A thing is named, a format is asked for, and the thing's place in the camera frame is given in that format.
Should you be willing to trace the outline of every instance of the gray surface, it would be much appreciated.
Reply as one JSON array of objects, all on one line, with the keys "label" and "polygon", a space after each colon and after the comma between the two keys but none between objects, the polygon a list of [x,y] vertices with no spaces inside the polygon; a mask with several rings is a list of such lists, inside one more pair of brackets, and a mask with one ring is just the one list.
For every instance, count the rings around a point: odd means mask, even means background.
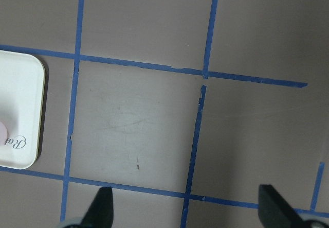
[{"label": "gray surface", "polygon": [[62,181],[0,172],[2,227],[55,227],[61,211]]},{"label": "gray surface", "polygon": [[[78,0],[0,4],[0,44],[75,51]],[[210,70],[305,81],[304,89],[81,62],[70,175],[185,192],[200,87],[206,84],[193,194],[256,203],[258,184],[272,183],[294,207],[309,209],[323,161],[316,209],[329,212],[328,4],[218,3]],[[82,54],[203,68],[211,0],[84,5]],[[38,57],[50,76],[42,154],[29,170],[63,175],[73,60]],[[63,182],[19,173],[31,172],[0,172],[2,226],[54,227]],[[70,183],[67,218],[82,216],[97,189]],[[114,198],[115,227],[180,226],[183,199],[118,189]],[[187,224],[261,227],[255,209],[198,201],[190,203]]]},{"label": "gray surface", "polygon": [[0,0],[0,44],[74,52],[78,0]]},{"label": "gray surface", "polygon": [[200,87],[197,76],[82,62],[70,175],[185,192]]},{"label": "gray surface", "polygon": [[210,5],[211,0],[85,0],[81,53],[201,69]]},{"label": "gray surface", "polygon": [[[97,190],[95,186],[70,183],[67,218],[82,217]],[[179,227],[183,201],[181,198],[114,189],[112,227]]]},{"label": "gray surface", "polygon": [[209,79],[192,192],[257,203],[270,183],[309,209],[329,126],[316,91]]},{"label": "gray surface", "polygon": [[219,0],[210,70],[309,81],[327,68],[329,0]]},{"label": "gray surface", "polygon": [[49,67],[49,82],[42,151],[38,160],[29,169],[62,175],[65,163],[73,60],[40,56],[38,58]]},{"label": "gray surface", "polygon": [[213,203],[191,201],[187,228],[261,228],[257,210]]}]

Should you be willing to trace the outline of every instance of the gray floor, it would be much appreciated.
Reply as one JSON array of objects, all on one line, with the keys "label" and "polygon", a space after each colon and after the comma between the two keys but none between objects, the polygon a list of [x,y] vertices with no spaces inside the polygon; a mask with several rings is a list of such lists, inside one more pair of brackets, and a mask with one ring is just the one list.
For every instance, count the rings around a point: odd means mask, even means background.
[{"label": "gray floor", "polygon": [[49,68],[41,156],[0,168],[2,226],[81,217],[100,186],[113,227],[261,227],[261,183],[328,218],[328,4],[0,0],[0,49]]}]

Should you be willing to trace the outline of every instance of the scuff mark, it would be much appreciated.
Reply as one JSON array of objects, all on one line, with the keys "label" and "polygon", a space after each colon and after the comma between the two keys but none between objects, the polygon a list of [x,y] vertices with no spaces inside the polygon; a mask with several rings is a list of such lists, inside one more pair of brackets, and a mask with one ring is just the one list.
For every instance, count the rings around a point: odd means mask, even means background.
[{"label": "scuff mark", "polygon": [[136,158],[137,158],[137,170],[139,170],[138,156]]}]

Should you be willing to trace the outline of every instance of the blue painter's tape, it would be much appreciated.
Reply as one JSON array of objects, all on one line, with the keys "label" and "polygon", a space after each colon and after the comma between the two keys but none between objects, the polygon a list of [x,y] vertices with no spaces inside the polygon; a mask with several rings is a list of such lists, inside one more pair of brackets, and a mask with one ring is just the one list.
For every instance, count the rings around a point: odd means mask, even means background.
[{"label": "blue painter's tape", "polygon": [[323,163],[323,162],[321,162],[319,164],[317,178],[315,180],[315,185],[314,185],[314,190],[313,190],[312,201],[310,204],[311,211],[315,211],[315,209],[317,207],[318,196],[319,196],[319,191],[320,191],[321,181],[322,181],[322,176],[323,176],[323,171],[324,171],[324,165],[325,165],[325,163]]},{"label": "blue painter's tape", "polygon": [[253,208],[257,209],[258,204],[250,203],[250,202],[243,202],[243,201],[231,201],[231,200],[225,200],[225,199],[219,199],[215,197],[208,197],[208,196],[198,196],[198,195],[190,195],[190,199],[196,200],[196,201],[205,201],[205,202],[211,202],[226,206],[238,206],[238,207],[246,207],[246,208]]},{"label": "blue painter's tape", "polygon": [[33,48],[25,48],[25,47],[17,47],[11,45],[3,45],[0,44],[0,50],[24,53],[24,54],[31,54],[31,55],[42,55],[42,56],[49,56],[49,57],[59,57],[59,58],[68,58],[74,59],[74,54],[72,53],[65,53],[65,52],[58,52],[58,51],[51,51],[45,49],[33,49]]},{"label": "blue painter's tape", "polygon": [[296,81],[289,81],[289,80],[275,80],[275,79],[268,79],[268,78],[261,78],[261,77],[226,74],[226,73],[218,73],[218,72],[209,72],[209,77],[229,79],[229,80],[249,81],[249,82],[270,84],[270,85],[283,85],[283,86],[297,87],[297,88],[303,88],[303,87],[307,86],[307,83],[304,83],[304,82],[296,82]]},{"label": "blue painter's tape", "polygon": [[108,182],[88,180],[88,179],[82,179],[82,178],[70,178],[70,182],[95,185],[95,186],[100,186],[100,187],[112,187],[112,188],[116,188],[116,189],[129,190],[129,191],[134,191],[134,192],[142,192],[142,193],[147,193],[147,194],[155,194],[155,195],[161,195],[161,196],[171,196],[171,197],[178,197],[178,198],[185,197],[184,193],[179,193],[179,192],[173,192],[173,191],[167,191],[167,190],[161,190],[161,189],[153,189],[153,188],[143,188],[143,187],[117,184],[117,183],[108,183]]},{"label": "blue painter's tape", "polygon": [[159,65],[159,64],[145,63],[145,62],[134,62],[128,60],[118,60],[118,59],[105,58],[105,57],[93,57],[93,56],[81,55],[80,59],[83,61],[101,62],[107,64],[121,65],[121,66],[135,66],[135,67],[146,68],[146,69],[183,73],[190,75],[202,74],[201,70],[192,69],[192,68],[174,68],[166,65]]},{"label": "blue painter's tape", "polygon": [[61,175],[38,172],[38,171],[33,171],[33,170],[17,170],[17,169],[12,169],[12,168],[7,168],[7,167],[0,166],[0,171],[10,172],[10,173],[15,173],[15,174],[21,174],[21,175],[27,175],[27,176],[33,176],[33,177],[39,177],[39,178],[63,180],[63,176],[61,176]]},{"label": "blue painter's tape", "polygon": [[203,85],[201,87],[201,98],[199,99],[198,103],[198,111],[196,115],[195,120],[195,128],[194,128],[194,136],[193,136],[193,144],[192,144],[192,150],[191,150],[191,158],[190,158],[190,166],[189,166],[189,172],[186,182],[186,198],[184,199],[183,203],[183,210],[181,214],[181,220],[180,220],[180,228],[186,227],[187,222],[187,215],[189,211],[189,203],[190,199],[188,198],[191,194],[192,189],[192,182],[193,182],[193,175],[194,175],[194,168],[195,168],[195,160],[196,160],[196,154],[197,154],[197,145],[199,142],[199,135],[200,135],[200,129],[201,129],[201,121],[202,121],[202,111],[204,109],[205,104],[205,97],[206,97],[206,90],[207,87]]},{"label": "blue painter's tape", "polygon": [[209,60],[210,60],[210,53],[211,53],[212,37],[213,37],[213,34],[214,34],[214,26],[215,26],[217,5],[218,5],[218,0],[212,0],[211,9],[210,9],[210,16],[209,16],[205,56],[204,56],[204,69],[203,69],[204,79],[208,78]]},{"label": "blue painter's tape", "polygon": [[72,151],[71,136],[74,130],[74,118],[76,112],[77,90],[78,90],[78,80],[79,80],[83,8],[84,8],[84,0],[79,0],[76,46],[75,46],[75,56],[74,56],[74,73],[72,80],[70,114],[69,114],[69,122],[68,122],[67,145],[66,145],[65,167],[64,167],[64,177],[63,177],[63,192],[62,192],[61,218],[60,218],[61,221],[65,220],[65,216],[66,216],[66,204],[67,204],[68,183],[69,183],[70,164],[71,164],[71,151]]}]

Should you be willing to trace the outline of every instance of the white plastic tray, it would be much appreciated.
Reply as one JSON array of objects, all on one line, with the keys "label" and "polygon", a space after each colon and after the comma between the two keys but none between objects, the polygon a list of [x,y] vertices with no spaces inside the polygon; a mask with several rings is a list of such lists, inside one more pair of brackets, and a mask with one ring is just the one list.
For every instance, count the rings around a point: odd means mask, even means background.
[{"label": "white plastic tray", "polygon": [[0,166],[26,169],[38,155],[45,70],[34,56],[0,50]]}]

